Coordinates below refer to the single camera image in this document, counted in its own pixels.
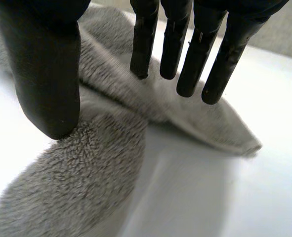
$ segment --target gray cloth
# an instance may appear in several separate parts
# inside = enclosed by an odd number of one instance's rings
[[[119,231],[116,224],[125,219],[121,209],[127,210],[141,168],[147,121],[86,92],[81,87],[78,127],[3,192],[0,237],[83,237],[101,232],[105,234],[92,236],[114,237]]]
[[[199,93],[177,96],[177,79],[162,79],[158,62],[152,61],[146,80],[138,80],[128,66],[133,26],[120,11],[90,7],[80,29],[80,122],[4,191],[0,237],[115,236],[116,231],[102,235],[108,232],[101,226],[125,218],[114,213],[122,213],[134,188],[148,121],[172,122],[237,154],[251,155],[261,147],[225,100],[209,106]],[[0,66],[11,71],[1,40]]]

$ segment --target fluffy fabric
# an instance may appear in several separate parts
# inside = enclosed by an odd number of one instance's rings
[[[110,220],[124,219],[121,210],[142,163],[147,121],[170,121],[238,154],[260,148],[227,102],[208,106],[199,93],[177,96],[177,78],[162,79],[158,62],[151,62],[146,80],[138,80],[128,66],[133,26],[117,9],[90,7],[80,30],[80,123],[4,191],[0,237],[115,236],[120,225]],[[0,66],[11,71],[1,39]]]
[[[80,237],[129,199],[147,122],[102,96],[87,96],[85,88],[81,92],[78,127],[0,198],[0,237]]]

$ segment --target crumpled towel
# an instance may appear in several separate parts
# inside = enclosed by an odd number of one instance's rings
[[[115,237],[125,219],[145,147],[148,121],[172,122],[225,151],[261,145],[223,99],[185,99],[175,83],[129,71],[133,26],[117,9],[90,6],[80,19],[81,115],[72,134],[26,168],[0,198],[0,237]],[[11,71],[0,40],[0,66]]]

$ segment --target black rubber finger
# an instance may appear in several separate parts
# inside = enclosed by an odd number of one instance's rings
[[[139,79],[144,79],[148,76],[157,21],[158,11],[156,11],[150,17],[136,16],[130,70]]]
[[[173,79],[176,75],[189,20],[188,16],[179,22],[167,21],[160,65],[160,74],[165,79]]]
[[[194,94],[216,36],[217,32],[203,34],[197,29],[194,30],[176,86],[176,91],[180,96],[191,97]]]
[[[229,13],[223,42],[202,91],[202,100],[205,103],[213,105],[220,100],[248,41],[266,20],[249,20]]]

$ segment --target gray towel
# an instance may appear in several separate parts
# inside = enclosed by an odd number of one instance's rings
[[[223,99],[208,106],[199,92],[177,96],[177,79],[162,79],[158,62],[137,80],[128,66],[133,26],[120,11],[91,6],[80,29],[80,122],[4,191],[0,237],[116,236],[142,163],[147,121],[172,122],[237,154],[261,147]],[[0,66],[11,71],[1,40]]]

